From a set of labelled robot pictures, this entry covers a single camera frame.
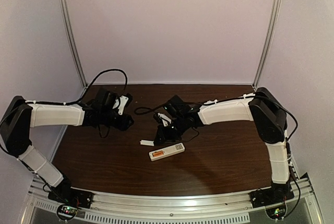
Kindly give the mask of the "orange battery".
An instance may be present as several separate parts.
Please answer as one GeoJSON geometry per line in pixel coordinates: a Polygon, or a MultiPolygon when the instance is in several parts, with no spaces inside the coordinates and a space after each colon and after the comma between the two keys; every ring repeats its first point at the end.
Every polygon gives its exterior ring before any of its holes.
{"type": "Polygon", "coordinates": [[[161,155],[163,155],[163,154],[164,154],[164,151],[163,151],[163,150],[155,151],[155,152],[152,153],[152,155],[153,155],[154,157],[156,157],[156,156],[161,156],[161,155]]]}
{"type": "Polygon", "coordinates": [[[163,156],[164,155],[164,152],[163,151],[160,151],[160,152],[154,152],[152,154],[152,156],[155,158],[155,157],[159,157],[159,156],[163,156]]]}

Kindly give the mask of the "white remote control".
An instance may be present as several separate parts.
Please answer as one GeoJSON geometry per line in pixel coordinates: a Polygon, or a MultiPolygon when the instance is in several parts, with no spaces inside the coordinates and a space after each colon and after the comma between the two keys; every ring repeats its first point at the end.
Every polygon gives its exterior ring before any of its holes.
{"type": "Polygon", "coordinates": [[[164,147],[164,148],[161,148],[161,149],[158,149],[158,150],[155,150],[155,151],[149,152],[149,158],[150,158],[151,161],[157,161],[157,160],[160,160],[160,159],[164,159],[164,158],[167,158],[167,157],[170,157],[170,156],[173,156],[173,155],[183,153],[185,151],[185,146],[183,145],[183,143],[179,143],[179,144],[164,147]],[[152,156],[152,153],[155,152],[155,151],[160,151],[160,150],[164,151],[164,155],[154,158],[152,156]]]}

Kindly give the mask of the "white battery cover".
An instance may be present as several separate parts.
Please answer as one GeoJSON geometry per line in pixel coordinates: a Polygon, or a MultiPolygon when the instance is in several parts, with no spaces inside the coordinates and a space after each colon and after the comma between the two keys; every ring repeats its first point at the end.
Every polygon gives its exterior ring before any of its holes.
{"type": "Polygon", "coordinates": [[[143,146],[154,146],[154,141],[152,140],[141,140],[140,144],[143,146]]]}

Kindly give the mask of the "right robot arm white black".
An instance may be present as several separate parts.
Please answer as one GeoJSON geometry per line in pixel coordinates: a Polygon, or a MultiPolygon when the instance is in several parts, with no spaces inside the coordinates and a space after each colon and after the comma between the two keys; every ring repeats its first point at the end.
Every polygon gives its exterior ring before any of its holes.
{"type": "Polygon", "coordinates": [[[175,142],[190,128],[220,122],[251,121],[265,143],[271,165],[271,187],[263,193],[271,203],[292,198],[291,151],[287,117],[291,113],[265,87],[240,97],[207,102],[186,102],[174,95],[162,107],[169,114],[156,114],[159,123],[154,145],[175,142]]]}

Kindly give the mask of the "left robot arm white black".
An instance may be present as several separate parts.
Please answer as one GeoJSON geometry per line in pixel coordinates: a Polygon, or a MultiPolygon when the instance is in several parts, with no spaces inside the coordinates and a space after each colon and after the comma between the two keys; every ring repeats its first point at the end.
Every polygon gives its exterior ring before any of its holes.
{"type": "Polygon", "coordinates": [[[132,99],[130,94],[118,95],[103,88],[87,103],[37,102],[15,96],[1,119],[3,151],[39,176],[63,205],[70,205],[75,201],[70,180],[33,146],[30,130],[66,125],[126,131],[134,123],[124,112],[132,99]]]}

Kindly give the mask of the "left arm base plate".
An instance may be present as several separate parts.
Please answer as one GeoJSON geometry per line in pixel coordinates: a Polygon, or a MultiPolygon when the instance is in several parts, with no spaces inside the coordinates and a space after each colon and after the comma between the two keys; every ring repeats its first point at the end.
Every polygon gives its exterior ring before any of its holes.
{"type": "Polygon", "coordinates": [[[91,207],[93,193],[59,185],[53,187],[47,197],[58,203],[89,209],[91,207]]]}

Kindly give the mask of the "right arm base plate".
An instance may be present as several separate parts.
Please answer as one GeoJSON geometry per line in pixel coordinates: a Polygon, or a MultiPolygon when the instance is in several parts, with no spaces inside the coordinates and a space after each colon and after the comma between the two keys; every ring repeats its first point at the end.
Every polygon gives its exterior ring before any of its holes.
{"type": "Polygon", "coordinates": [[[253,208],[283,203],[286,200],[294,198],[294,193],[288,190],[286,193],[275,191],[272,188],[260,189],[249,193],[250,201],[253,208]]]}

